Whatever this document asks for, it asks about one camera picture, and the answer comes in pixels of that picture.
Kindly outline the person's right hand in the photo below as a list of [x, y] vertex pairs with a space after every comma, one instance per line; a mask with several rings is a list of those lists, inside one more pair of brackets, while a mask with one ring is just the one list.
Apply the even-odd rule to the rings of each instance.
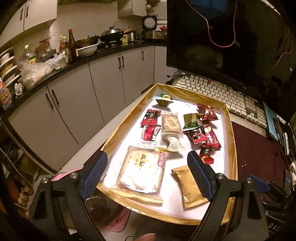
[[147, 233], [145, 235], [142, 235], [141, 237], [137, 238], [134, 241], [155, 241], [156, 234], [155, 233]]

